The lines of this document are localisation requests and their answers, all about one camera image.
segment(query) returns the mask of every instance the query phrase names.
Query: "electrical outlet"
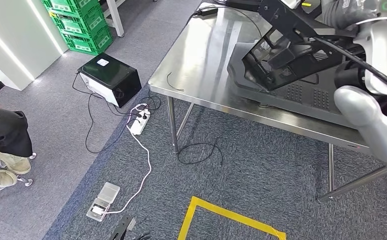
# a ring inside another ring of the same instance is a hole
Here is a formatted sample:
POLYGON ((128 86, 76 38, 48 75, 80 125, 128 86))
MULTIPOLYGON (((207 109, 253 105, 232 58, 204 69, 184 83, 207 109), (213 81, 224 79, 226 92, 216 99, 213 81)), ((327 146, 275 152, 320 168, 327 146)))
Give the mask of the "electrical outlet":
POLYGON ((147 124, 151 116, 151 113, 148 109, 142 110, 141 112, 139 112, 139 114, 140 117, 136 117, 136 120, 133 121, 133 124, 130 128, 130 132, 133 135, 141 135, 142 131, 145 128, 145 125, 147 124))

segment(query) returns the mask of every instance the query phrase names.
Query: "black wire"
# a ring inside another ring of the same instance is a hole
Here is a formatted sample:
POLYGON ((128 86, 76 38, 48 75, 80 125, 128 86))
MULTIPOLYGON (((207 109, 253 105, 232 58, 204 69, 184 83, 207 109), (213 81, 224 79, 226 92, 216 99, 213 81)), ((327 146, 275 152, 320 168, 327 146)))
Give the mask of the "black wire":
POLYGON ((321 42, 322 44, 325 44, 331 48, 333 48, 334 50, 340 52, 342 55, 346 56, 347 58, 351 59, 352 61, 354 61, 355 63, 357 63, 358 65, 360 65, 361 67, 365 68, 366 70, 368 70, 369 72, 371 72, 372 74, 374 74, 376 77, 378 77, 380 80, 382 80, 382 82, 384 82, 385 84, 387 84, 387 75, 383 74, 382 72, 380 72, 379 70, 377 70, 376 68, 374 68, 372 65, 368 64, 367 62, 363 61, 361 58, 357 57, 357 56, 354 56, 351 52, 349 52, 348 50, 344 49, 343 47, 341 46, 338 46, 338 45, 335 45, 333 43, 331 43, 330 41, 324 39, 323 37, 321 36, 315 36, 314 39, 316 41, 319 41, 321 42))
POLYGON ((236 8, 233 8, 233 7, 229 7, 229 6, 205 6, 205 7, 202 7, 200 9, 198 9, 197 11, 195 11, 190 17, 189 19, 187 20, 187 22, 189 22, 189 20, 191 20, 191 18, 193 18, 194 16, 198 16, 201 14, 201 11, 204 10, 204 9, 214 9, 214 8, 220 8, 220 9, 231 9, 233 11, 236 11, 240 14, 242 14, 244 17, 246 17, 248 20, 251 21, 252 24, 254 24, 254 26, 257 28, 257 31, 260 35, 260 37, 262 38, 263 37, 263 34, 261 33, 260 31, 260 28, 259 26, 256 24, 256 22, 254 22, 248 15, 246 15, 245 13, 243 13, 242 11, 236 9, 236 8))
POLYGON ((179 152, 177 152, 177 160, 181 163, 181 164, 184 164, 184 165, 192 165, 192 164, 199 164, 199 163, 202 163, 206 160, 208 160, 209 158, 211 158, 211 156, 213 155, 214 153, 214 149, 217 149, 218 152, 220 153, 220 164, 219 166, 221 167, 223 165, 223 154, 222 154, 222 150, 217 146, 217 140, 219 139, 219 137, 217 137, 214 141, 214 143, 207 143, 207 142, 198 142, 198 143, 193 143, 193 144, 189 144, 189 145, 186 145, 184 147, 182 147, 179 152), (198 145, 209 145, 209 146, 212 146, 212 149, 211 149, 211 152, 210 154, 205 157, 204 159, 201 159, 201 160, 198 160, 198 161, 190 161, 190 162, 184 162, 180 159, 180 153, 183 152, 183 150, 187 149, 187 148, 190 148, 190 147, 193 147, 193 146, 198 146, 198 145))
MULTIPOLYGON (((87 131, 86 138, 85 138, 85 140, 84 140, 84 146, 86 147, 86 149, 87 149, 90 153, 98 154, 98 153, 101 153, 101 152, 103 152, 103 151, 109 149, 111 146, 113 146, 113 145, 120 139, 120 137, 123 135, 123 132, 124 132, 126 126, 127 126, 129 123, 131 123, 131 122, 133 122, 133 121, 139 121, 139 120, 137 120, 136 118, 130 120, 130 121, 124 126, 124 128, 121 130, 119 136, 118 136, 118 137, 117 137, 110 145, 108 145, 108 146, 106 146, 106 147, 103 147, 100 151, 94 151, 94 150, 89 149, 89 147, 88 147, 88 138, 89 138, 89 134, 91 133, 92 128, 94 127, 94 123, 95 123, 94 118, 93 118, 93 116, 92 116, 92 112, 91 112, 91 98, 92 98, 92 96, 95 97, 95 98, 98 98, 98 99, 103 99, 103 100, 105 101, 105 103, 106 103, 106 106, 108 107, 108 109, 111 111, 111 113, 112 113, 113 115, 116 115, 116 116, 119 116, 119 117, 131 117, 131 116, 138 116, 139 113, 120 112, 120 111, 117 109, 117 106, 115 106, 114 104, 113 104, 113 106, 114 106, 115 110, 116 110, 119 114, 113 112, 113 110, 112 110, 112 108, 110 107, 110 104, 108 103, 108 101, 107 101, 105 98, 103 98, 101 95, 99 95, 99 94, 97 94, 97 93, 95 93, 95 92, 89 93, 89 92, 85 92, 85 91, 82 91, 82 90, 79 90, 79 89, 75 88, 75 82, 76 82, 76 79, 77 79, 77 76, 78 76, 78 75, 79 75, 79 73, 77 73, 76 76, 75 76, 75 78, 74 78, 74 81, 73 81, 73 84, 72 84, 72 88, 73 88, 74 90, 80 92, 80 93, 88 94, 88 95, 89 95, 89 99, 87 100, 87 111, 89 112, 89 117, 90 117, 90 120, 91 120, 91 122, 92 122, 92 123, 90 124, 89 130, 87 131)), ((157 109, 159 109, 159 108, 161 107, 161 99, 160 99, 158 96, 155 96, 155 95, 151 96, 151 90, 149 90, 149 92, 148 92, 148 97, 141 98, 141 99, 140 99, 140 102, 142 103, 142 101, 144 101, 144 100, 148 100, 148 101, 149 101, 149 100, 152 100, 151 105, 153 104, 153 106, 154 106, 154 108, 152 108, 152 111, 155 111, 155 110, 157 110, 157 109), (159 100, 158 106, 156 106, 156 103, 155 103, 155 101, 154 101, 153 99, 158 99, 158 100, 159 100)), ((146 104, 147 104, 147 105, 144 106, 144 109, 147 108, 147 107, 150 105, 149 102, 147 102, 146 104)))
POLYGON ((99 154, 107 149, 109 149, 110 147, 112 147, 120 138, 121 136, 123 135, 123 132, 126 128, 126 126, 132 122, 132 121, 135 121, 137 120, 136 118, 135 119, 132 119, 130 120, 125 126, 124 128, 121 130, 120 134, 118 135, 118 137, 111 143, 109 144, 108 146, 106 147, 103 147, 101 150, 99 151, 94 151, 94 150, 90 150, 89 147, 88 147, 88 138, 89 138, 89 134, 91 133, 91 130, 92 128, 94 127, 94 118, 92 117, 92 113, 91 113, 91 97, 94 95, 95 93, 91 93, 90 96, 89 96, 89 100, 87 101, 87 111, 89 112, 89 117, 90 117, 90 120, 92 121, 92 123, 90 124, 90 127, 89 127, 89 130, 87 131, 87 134, 86 134, 86 138, 84 140, 84 146, 86 147, 86 149, 90 152, 90 153, 93 153, 93 154, 99 154))
POLYGON ((167 74, 167 84, 168 84, 172 89, 174 89, 174 90, 181 91, 181 92, 185 91, 184 89, 175 88, 174 86, 172 86, 172 85, 170 84, 170 82, 169 82, 169 76, 170 76, 170 74, 172 74, 172 72, 170 72, 169 74, 167 74))

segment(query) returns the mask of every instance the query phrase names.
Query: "white power cord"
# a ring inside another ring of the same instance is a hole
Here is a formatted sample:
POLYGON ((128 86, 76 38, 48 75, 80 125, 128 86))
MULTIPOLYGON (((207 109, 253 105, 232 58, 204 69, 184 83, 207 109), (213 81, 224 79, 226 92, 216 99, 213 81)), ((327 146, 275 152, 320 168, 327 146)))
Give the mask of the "white power cord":
POLYGON ((132 108, 132 109, 130 110, 130 114, 129 114, 129 117, 128 117, 128 120, 127 120, 127 123, 126 123, 126 128, 127 128, 128 131, 130 132, 130 135, 136 140, 136 142, 137 142, 143 149, 145 149, 146 152, 148 153, 148 165, 149 165, 149 171, 148 171, 148 173, 143 177, 142 182, 140 183, 139 190, 137 190, 137 192, 136 192, 133 196, 131 196, 131 198, 129 198, 129 200, 126 202, 126 204, 124 205, 124 207, 123 207, 121 210, 119 210, 119 211, 107 211, 107 212, 104 212, 104 213, 103 213, 104 215, 105 215, 105 214, 119 214, 119 213, 123 212, 123 211, 127 208, 127 206, 129 205, 130 201, 132 201, 132 199, 135 198, 135 197, 141 192, 142 187, 144 186, 145 179, 147 179, 147 177, 149 176, 149 174, 150 174, 151 171, 153 170, 153 168, 152 168, 152 166, 151 166, 151 161, 150 161, 150 151, 148 150, 148 148, 146 148, 146 147, 144 147, 144 146, 142 145, 142 143, 135 137, 135 135, 133 135, 132 131, 130 131, 130 128, 129 128, 129 126, 128 126, 128 123, 130 122, 130 118, 131 118, 131 115, 132 115, 133 110, 142 111, 142 110, 138 109, 138 107, 140 107, 140 106, 147 106, 147 104, 146 104, 146 103, 138 104, 138 105, 136 105, 134 108, 132 108))

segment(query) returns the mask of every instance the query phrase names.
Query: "green plastic crate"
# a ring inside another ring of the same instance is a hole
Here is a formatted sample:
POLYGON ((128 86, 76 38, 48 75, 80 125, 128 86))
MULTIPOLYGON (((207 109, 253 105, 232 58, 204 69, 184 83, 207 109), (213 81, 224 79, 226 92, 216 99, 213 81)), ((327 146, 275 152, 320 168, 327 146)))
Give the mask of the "green plastic crate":
POLYGON ((49 0, 42 0, 42 3, 43 3, 43 5, 45 6, 45 8, 47 8, 47 9, 52 8, 52 3, 51 3, 51 1, 49 1, 49 0))
POLYGON ((77 36, 64 30, 61 35, 70 50, 95 56, 103 53, 113 42, 108 26, 103 27, 93 38, 77 36))
POLYGON ((96 7, 92 8, 84 17, 63 15, 53 9, 49 10, 49 15, 59 30, 80 34, 86 38, 95 36, 99 30, 107 26, 101 8, 96 7))
POLYGON ((98 0, 43 0, 50 1, 48 10, 54 10, 70 17, 84 17, 92 8, 101 8, 98 0))

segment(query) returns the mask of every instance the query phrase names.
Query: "carpet floor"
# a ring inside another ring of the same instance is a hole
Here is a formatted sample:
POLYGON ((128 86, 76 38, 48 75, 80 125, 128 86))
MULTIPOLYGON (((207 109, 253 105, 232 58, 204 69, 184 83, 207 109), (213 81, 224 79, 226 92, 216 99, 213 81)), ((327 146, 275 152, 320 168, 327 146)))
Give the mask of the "carpet floor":
MULTIPOLYGON (((144 85, 200 2, 126 0, 118 8, 125 36, 117 37, 110 28, 113 43, 105 53, 136 68, 144 85)), ((27 116, 38 154, 26 174, 33 185, 17 184, 0 192, 0 240, 42 239, 97 157, 85 149, 89 96, 72 89, 77 69, 92 58, 69 50, 23 91, 0 91, 2 108, 27 116)), ((80 79, 75 86, 85 89, 80 79)), ((95 125, 88 144, 100 150, 121 117, 112 115, 103 101, 92 101, 91 110, 95 125)))
MULTIPOLYGON (((179 124, 188 106, 175 102, 179 124)), ((123 120, 115 136, 124 125, 123 120)), ((154 239, 176 239, 192 196, 268 224, 285 232, 287 239, 387 239, 387 177, 333 201, 316 201, 327 190, 327 143, 201 106, 194 107, 179 145, 213 143, 218 137, 221 167, 217 150, 204 162, 181 164, 172 153, 169 135, 163 105, 138 137, 149 149, 152 164, 142 192, 124 213, 97 222, 86 212, 105 182, 121 187, 111 206, 119 210, 148 172, 146 151, 125 131, 113 149, 95 160, 44 239, 109 239, 124 214, 139 222, 126 239, 145 231, 154 239)), ((179 158, 194 162, 211 148, 187 148, 179 158)), ((337 186, 380 167, 372 157, 339 147, 334 157, 337 186)), ((186 239, 276 238, 199 208, 186 239)))

